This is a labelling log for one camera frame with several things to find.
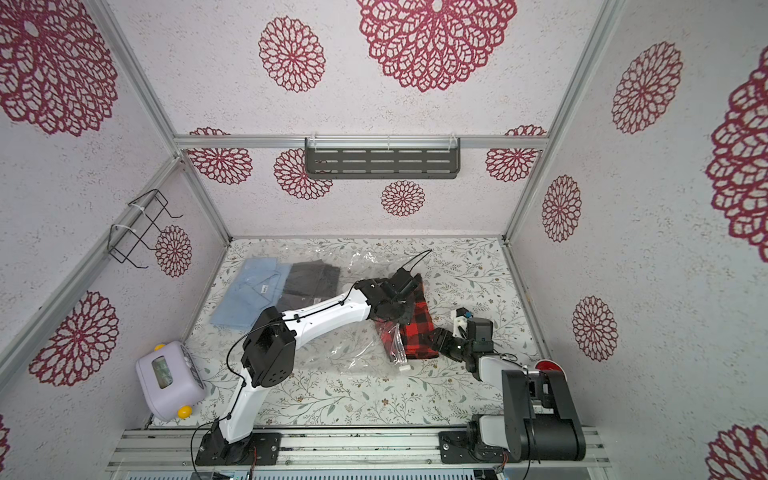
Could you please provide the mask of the red black plaid shirt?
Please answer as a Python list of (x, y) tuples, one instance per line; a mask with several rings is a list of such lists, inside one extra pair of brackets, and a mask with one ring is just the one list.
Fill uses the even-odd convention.
[(384, 352), (391, 363), (437, 358), (433, 347), (435, 330), (425, 298), (422, 276), (415, 276), (416, 288), (400, 310), (382, 306), (373, 310), (373, 321)]

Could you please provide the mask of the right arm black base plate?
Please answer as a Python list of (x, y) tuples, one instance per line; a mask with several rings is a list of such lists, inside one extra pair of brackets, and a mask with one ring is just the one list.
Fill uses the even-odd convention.
[(467, 431), (440, 431), (438, 448), (443, 464), (507, 464), (509, 451), (489, 446), (472, 437)]

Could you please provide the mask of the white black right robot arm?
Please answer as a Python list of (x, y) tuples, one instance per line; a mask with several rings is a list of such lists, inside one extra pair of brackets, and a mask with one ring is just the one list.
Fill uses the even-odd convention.
[(430, 340), (433, 349), (502, 395), (500, 415), (476, 414), (465, 430), (438, 434), (442, 463), (585, 459), (585, 434), (564, 372), (531, 369), (497, 352), (488, 319), (469, 318), (456, 333), (437, 328)]

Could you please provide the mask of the light blue shirt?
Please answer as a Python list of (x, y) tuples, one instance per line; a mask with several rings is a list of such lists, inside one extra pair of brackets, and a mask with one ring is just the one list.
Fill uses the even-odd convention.
[(211, 317), (216, 327), (250, 330), (280, 299), (291, 265), (277, 258), (246, 259)]

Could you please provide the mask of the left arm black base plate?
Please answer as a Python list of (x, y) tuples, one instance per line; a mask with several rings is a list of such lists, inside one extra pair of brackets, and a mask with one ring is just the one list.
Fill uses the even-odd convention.
[(206, 433), (194, 458), (195, 466), (274, 466), (280, 451), (280, 433), (256, 432), (243, 440), (227, 442), (216, 430)]

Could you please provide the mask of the dark grey shirt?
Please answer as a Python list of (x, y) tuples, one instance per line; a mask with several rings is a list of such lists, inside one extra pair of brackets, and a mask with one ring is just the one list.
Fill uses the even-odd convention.
[(337, 296), (340, 274), (339, 267), (323, 261), (292, 264), (277, 310), (299, 310)]

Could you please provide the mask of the clear plastic vacuum bag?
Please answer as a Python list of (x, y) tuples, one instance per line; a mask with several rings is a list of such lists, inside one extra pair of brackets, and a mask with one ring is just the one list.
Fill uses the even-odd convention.
[(254, 386), (274, 386), (289, 377), (295, 355), (309, 341), (343, 326), (376, 324), (390, 360), (435, 357), (428, 344), (434, 326), (422, 279), (414, 268), (420, 252), (391, 276), (362, 279), (337, 291), (340, 268), (323, 261), (244, 261), (220, 303), (212, 325), (242, 333), (239, 376)]

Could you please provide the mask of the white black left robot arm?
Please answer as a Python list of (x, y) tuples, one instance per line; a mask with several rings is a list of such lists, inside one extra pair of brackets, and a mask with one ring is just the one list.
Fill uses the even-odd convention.
[(401, 267), (383, 279), (363, 279), (344, 293), (299, 310), (264, 310), (236, 343), (242, 347), (239, 386), (212, 432), (226, 445), (251, 435), (269, 389), (293, 372), (296, 352), (309, 342), (363, 321), (405, 323), (421, 276)]

